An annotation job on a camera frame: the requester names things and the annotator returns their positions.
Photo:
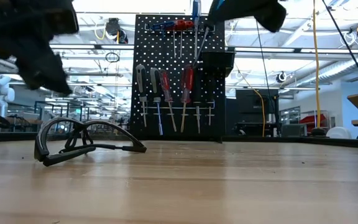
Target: ceiling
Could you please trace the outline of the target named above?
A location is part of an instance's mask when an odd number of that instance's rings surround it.
[[[61,35],[54,38],[51,44],[113,44],[112,40],[101,37],[105,22],[110,17],[120,19],[121,27],[126,31],[129,45],[134,43],[135,15],[142,14],[190,14],[191,1],[176,0],[75,0],[73,2],[77,11],[77,18],[80,31],[75,35]],[[212,0],[202,0],[202,11],[207,14]],[[333,7],[333,15],[343,32],[351,27],[358,26],[358,0],[326,0]],[[287,9],[287,18],[280,32],[275,34],[260,29],[260,41],[263,47],[287,47],[287,48],[313,48],[312,12],[313,2],[310,0],[288,0],[280,1]],[[321,1],[318,1],[318,16],[316,20],[318,47],[319,49],[344,49],[340,36]],[[226,21],[226,44],[236,47],[260,47],[256,21],[254,18],[242,18],[233,21]],[[352,39],[347,35],[347,40],[353,49],[358,49],[358,39]],[[63,66],[69,73],[81,73],[81,76],[71,74],[70,82],[82,83],[104,83],[106,86],[99,88],[101,98],[118,97],[123,99],[131,98],[132,81],[132,58],[133,50],[115,50],[120,55],[118,63],[105,61],[106,53],[111,50],[55,50],[63,57]],[[264,63],[262,55],[257,53],[237,53],[237,68],[227,80],[227,85],[246,85],[237,71],[245,75],[251,85],[266,85]],[[265,67],[268,75],[268,84],[275,86],[278,73],[285,72],[293,75],[292,80],[302,79],[316,70],[314,54],[265,54]],[[320,66],[325,67],[337,61],[351,60],[348,54],[322,55]],[[15,72],[11,62],[0,60],[0,72]],[[86,73],[101,73],[100,76],[87,76]],[[121,111],[127,111],[130,107],[130,100],[121,100]]]

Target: pegboard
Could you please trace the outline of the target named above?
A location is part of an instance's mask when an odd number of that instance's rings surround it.
[[[160,136],[158,131],[158,115],[157,104],[153,102],[152,84],[150,81],[150,69],[165,69],[168,72],[170,81],[170,91],[173,98],[173,113],[177,131],[173,129],[173,124],[168,103],[164,102],[161,95],[160,114],[163,126],[163,136],[203,136],[203,137],[220,137],[225,133],[225,114],[226,114],[226,97],[225,97],[225,71],[202,71],[201,79],[201,99],[200,104],[200,129],[198,134],[197,118],[195,116],[195,104],[187,104],[185,130],[180,132],[183,103],[180,101],[181,91],[181,75],[185,65],[192,65],[195,60],[195,33],[193,31],[181,32],[175,31],[175,50],[173,48],[173,32],[168,31],[162,34],[160,31],[149,31],[147,24],[158,24],[162,22],[172,21],[176,19],[191,20],[191,16],[163,16],[163,15],[136,15],[135,41],[134,41],[134,64],[132,78],[132,104],[131,104],[131,134],[141,139],[152,139],[153,136]],[[204,27],[203,23],[206,17],[200,19],[200,27]],[[198,33],[198,49],[203,40],[204,32]],[[206,52],[224,52],[224,24],[215,26],[214,32],[210,32],[203,46]],[[142,103],[139,101],[139,87],[136,81],[136,66],[142,64],[146,68],[146,113],[147,127],[144,126]],[[214,73],[216,87],[214,88],[214,104],[207,103],[206,76]],[[209,106],[214,107],[211,112],[211,125],[209,125]]]

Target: white robot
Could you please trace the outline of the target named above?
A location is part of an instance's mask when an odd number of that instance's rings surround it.
[[[7,103],[15,100],[15,91],[9,87],[10,77],[0,75],[0,116],[6,117]]]

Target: ceiling duct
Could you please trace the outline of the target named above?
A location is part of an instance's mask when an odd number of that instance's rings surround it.
[[[319,82],[321,83],[330,82],[356,71],[358,71],[357,65],[353,60],[345,61],[345,62],[336,62],[332,65],[320,69]],[[316,82],[316,72],[298,80],[296,83],[293,83],[293,86],[295,87],[307,86],[310,85],[310,83],[315,83],[315,82]]]

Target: red screwdriver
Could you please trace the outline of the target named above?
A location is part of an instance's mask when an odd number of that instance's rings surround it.
[[[181,89],[183,91],[181,96],[181,102],[183,103],[183,114],[180,128],[181,133],[185,130],[186,104],[191,102],[190,91],[193,88],[193,75],[193,67],[191,65],[186,65],[181,76]]]
[[[173,118],[172,96],[171,96],[171,92],[170,92],[170,88],[169,88],[168,73],[164,69],[160,70],[160,82],[161,82],[162,91],[164,92],[165,102],[167,102],[169,105],[169,112],[171,114],[173,130],[176,132],[177,126],[175,124],[175,119]]]

